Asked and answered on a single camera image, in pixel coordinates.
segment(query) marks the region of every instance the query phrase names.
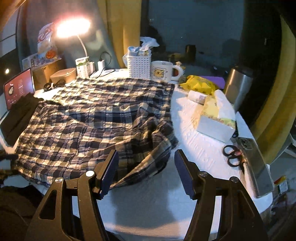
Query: lamp light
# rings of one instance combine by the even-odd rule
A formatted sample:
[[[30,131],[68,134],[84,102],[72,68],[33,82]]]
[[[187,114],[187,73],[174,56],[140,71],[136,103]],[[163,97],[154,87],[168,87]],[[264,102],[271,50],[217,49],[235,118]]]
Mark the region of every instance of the lamp light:
[[[90,27],[90,22],[85,18],[72,18],[61,21],[57,27],[57,37],[68,38],[72,36],[77,36],[87,57],[87,51],[85,45],[83,44],[80,34],[85,34]]]

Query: cable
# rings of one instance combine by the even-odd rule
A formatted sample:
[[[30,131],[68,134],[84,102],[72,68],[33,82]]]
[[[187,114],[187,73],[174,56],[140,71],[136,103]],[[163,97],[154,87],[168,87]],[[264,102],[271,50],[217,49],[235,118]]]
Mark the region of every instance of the cable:
[[[44,89],[44,92],[47,92],[47,91],[52,90],[56,87],[64,87],[65,84],[66,84],[66,81],[64,79],[60,79],[55,84],[52,82],[52,80],[49,80],[49,82],[44,85],[43,89]]]
[[[104,53],[106,53],[106,54],[108,54],[108,55],[110,56],[110,61],[109,61],[109,63],[108,63],[103,69],[102,69],[100,75],[99,75],[97,78],[99,78],[99,77],[104,77],[104,76],[106,76],[106,75],[108,75],[108,74],[111,74],[111,73],[113,73],[113,72],[115,71],[115,70],[113,70],[113,71],[109,72],[108,74],[105,74],[105,75],[102,75],[102,76],[101,76],[101,74],[103,73],[103,71],[106,69],[107,66],[109,66],[109,64],[111,64],[111,61],[112,61],[112,56],[111,56],[111,54],[109,54],[109,53],[106,52],[106,51],[104,51],[104,52],[101,53],[101,55],[100,55],[100,61],[103,60],[103,59],[102,59],[102,55],[103,55]]]

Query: plaid shirt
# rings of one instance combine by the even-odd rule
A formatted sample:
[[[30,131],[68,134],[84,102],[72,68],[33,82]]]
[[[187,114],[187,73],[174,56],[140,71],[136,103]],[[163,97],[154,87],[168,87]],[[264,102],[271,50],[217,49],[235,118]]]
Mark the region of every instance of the plaid shirt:
[[[165,168],[177,145],[170,116],[174,85],[142,79],[77,78],[40,102],[21,134],[12,163],[27,180],[50,186],[78,178],[110,150],[119,152],[111,186],[130,185]]]

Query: mug handle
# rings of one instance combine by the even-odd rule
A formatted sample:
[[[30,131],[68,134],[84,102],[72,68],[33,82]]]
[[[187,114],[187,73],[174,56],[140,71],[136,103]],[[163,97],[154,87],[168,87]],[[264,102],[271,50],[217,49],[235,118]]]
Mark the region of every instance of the mug handle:
[[[179,74],[177,76],[172,76],[171,80],[172,81],[178,81],[179,78],[184,74],[184,71],[179,65],[174,65],[173,69],[178,70]]]

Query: charger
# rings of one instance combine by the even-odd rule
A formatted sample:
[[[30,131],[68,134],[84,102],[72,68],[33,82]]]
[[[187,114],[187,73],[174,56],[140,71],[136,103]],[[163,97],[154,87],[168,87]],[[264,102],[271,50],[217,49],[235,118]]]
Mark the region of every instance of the charger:
[[[105,69],[106,65],[105,65],[105,60],[99,61],[98,62],[98,72],[102,73],[103,70]]]

